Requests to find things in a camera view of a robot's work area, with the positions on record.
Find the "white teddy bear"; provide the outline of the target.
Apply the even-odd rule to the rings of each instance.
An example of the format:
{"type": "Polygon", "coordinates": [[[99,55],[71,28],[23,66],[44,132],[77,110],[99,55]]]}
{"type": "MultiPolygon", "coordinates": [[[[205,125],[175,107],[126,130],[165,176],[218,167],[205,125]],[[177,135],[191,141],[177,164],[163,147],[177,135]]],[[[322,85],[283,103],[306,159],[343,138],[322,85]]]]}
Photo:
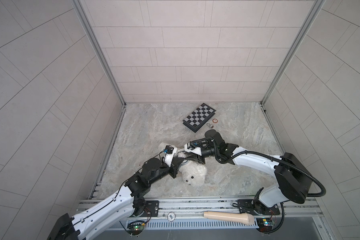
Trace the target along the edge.
{"type": "MultiPolygon", "coordinates": [[[[162,151],[163,156],[161,156],[162,161],[164,160],[165,154],[163,153],[167,143],[160,143],[159,149],[162,151]]],[[[200,187],[205,183],[207,175],[207,167],[205,165],[199,164],[194,161],[196,155],[192,153],[187,153],[184,148],[177,148],[177,153],[174,158],[184,158],[184,159],[193,159],[193,162],[180,166],[178,173],[181,174],[183,182],[185,184],[191,185],[192,187],[200,187]]]]}

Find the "blue white striped sweater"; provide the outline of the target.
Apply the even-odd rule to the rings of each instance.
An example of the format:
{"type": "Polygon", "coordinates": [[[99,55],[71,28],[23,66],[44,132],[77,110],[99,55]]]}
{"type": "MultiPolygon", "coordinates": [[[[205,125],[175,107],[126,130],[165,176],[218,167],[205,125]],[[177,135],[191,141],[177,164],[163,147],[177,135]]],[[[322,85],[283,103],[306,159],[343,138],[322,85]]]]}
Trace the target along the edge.
{"type": "Polygon", "coordinates": [[[184,161],[181,163],[180,166],[184,166],[184,165],[187,165],[189,163],[193,162],[193,159],[184,159],[184,161]]]}

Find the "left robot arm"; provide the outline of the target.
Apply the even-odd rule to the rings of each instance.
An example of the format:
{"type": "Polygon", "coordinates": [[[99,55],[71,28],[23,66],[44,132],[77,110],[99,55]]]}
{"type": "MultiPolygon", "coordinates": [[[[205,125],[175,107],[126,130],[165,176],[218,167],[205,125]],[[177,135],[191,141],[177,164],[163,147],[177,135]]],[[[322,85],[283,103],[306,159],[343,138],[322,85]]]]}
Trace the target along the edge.
{"type": "Polygon", "coordinates": [[[146,205],[144,195],[150,191],[151,184],[167,175],[176,178],[184,160],[173,158],[167,165],[158,158],[149,159],[116,193],[86,211],[58,218],[47,239],[92,240],[119,220],[140,215],[146,205]]]}

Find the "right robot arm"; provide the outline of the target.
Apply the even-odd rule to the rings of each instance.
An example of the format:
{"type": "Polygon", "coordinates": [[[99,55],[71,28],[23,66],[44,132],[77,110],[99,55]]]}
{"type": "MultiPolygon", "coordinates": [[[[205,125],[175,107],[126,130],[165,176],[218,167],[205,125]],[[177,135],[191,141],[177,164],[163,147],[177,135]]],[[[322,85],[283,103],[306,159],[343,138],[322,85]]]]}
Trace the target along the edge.
{"type": "Polygon", "coordinates": [[[260,188],[249,207],[259,215],[265,215],[267,209],[287,201],[303,204],[312,184],[310,173],[293,154],[271,156],[249,151],[226,143],[215,130],[207,131],[203,139],[185,144],[185,151],[201,157],[215,157],[220,164],[245,166],[274,177],[277,182],[260,188]]]}

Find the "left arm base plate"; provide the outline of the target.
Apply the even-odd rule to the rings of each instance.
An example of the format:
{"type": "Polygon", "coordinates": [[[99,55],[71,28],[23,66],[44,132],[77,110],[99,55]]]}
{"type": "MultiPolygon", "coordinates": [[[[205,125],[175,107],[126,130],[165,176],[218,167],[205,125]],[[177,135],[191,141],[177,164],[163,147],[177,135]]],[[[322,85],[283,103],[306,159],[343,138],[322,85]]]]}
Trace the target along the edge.
{"type": "Polygon", "coordinates": [[[132,214],[136,218],[157,217],[159,215],[159,201],[146,201],[144,207],[135,210],[132,214]]]}

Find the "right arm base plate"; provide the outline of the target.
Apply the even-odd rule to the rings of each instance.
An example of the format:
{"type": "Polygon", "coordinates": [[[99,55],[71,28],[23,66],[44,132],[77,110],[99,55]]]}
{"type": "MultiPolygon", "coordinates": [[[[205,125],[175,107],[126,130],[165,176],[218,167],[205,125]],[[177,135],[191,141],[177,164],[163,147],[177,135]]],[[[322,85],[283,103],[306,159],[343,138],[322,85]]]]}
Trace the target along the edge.
{"type": "Polygon", "coordinates": [[[260,201],[254,203],[253,200],[238,200],[237,205],[240,213],[248,213],[253,216],[278,216],[281,214],[280,208],[277,205],[268,208],[260,201]]]}

